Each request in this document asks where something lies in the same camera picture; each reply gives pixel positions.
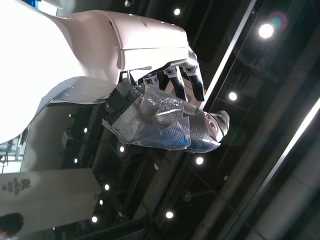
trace object wrapped in plastic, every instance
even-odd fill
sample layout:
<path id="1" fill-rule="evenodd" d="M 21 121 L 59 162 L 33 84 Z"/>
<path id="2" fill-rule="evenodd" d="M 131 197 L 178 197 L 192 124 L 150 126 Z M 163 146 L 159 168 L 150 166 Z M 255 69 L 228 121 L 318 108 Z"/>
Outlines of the object wrapped in plastic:
<path id="1" fill-rule="evenodd" d="M 228 132 L 229 116 L 225 111 L 208 114 L 144 84 L 134 86 L 130 92 L 136 98 L 133 104 L 112 125 L 105 119 L 102 122 L 125 144 L 206 153 L 218 148 Z"/>

